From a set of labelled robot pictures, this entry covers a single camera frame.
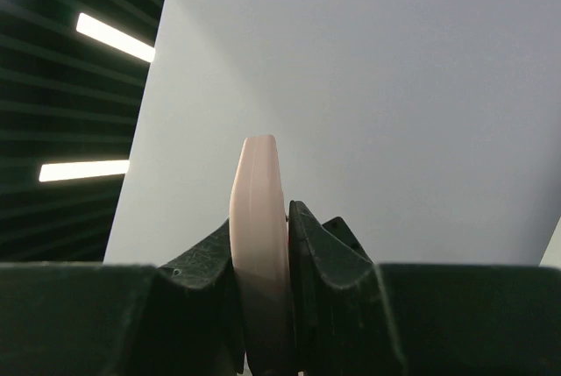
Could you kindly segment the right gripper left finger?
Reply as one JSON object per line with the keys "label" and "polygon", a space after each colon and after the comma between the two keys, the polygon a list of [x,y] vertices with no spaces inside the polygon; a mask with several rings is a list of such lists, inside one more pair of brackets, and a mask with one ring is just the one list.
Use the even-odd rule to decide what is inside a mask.
{"label": "right gripper left finger", "polygon": [[1,267],[4,375],[235,375],[244,356],[227,224],[160,267]]}

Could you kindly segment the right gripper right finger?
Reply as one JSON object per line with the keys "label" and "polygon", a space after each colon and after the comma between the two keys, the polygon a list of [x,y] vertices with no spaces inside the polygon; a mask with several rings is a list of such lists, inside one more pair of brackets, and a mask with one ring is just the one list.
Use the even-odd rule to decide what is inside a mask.
{"label": "right gripper right finger", "polygon": [[556,268],[376,263],[343,219],[301,201],[288,236],[305,374],[559,374]]}

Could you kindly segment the phone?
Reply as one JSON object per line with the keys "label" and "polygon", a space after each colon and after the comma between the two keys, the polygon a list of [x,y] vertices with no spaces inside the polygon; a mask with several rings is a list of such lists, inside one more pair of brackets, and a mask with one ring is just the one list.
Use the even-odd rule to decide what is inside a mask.
{"label": "phone", "polygon": [[296,375],[288,225],[272,135],[243,144],[229,233],[249,368],[254,375]]}

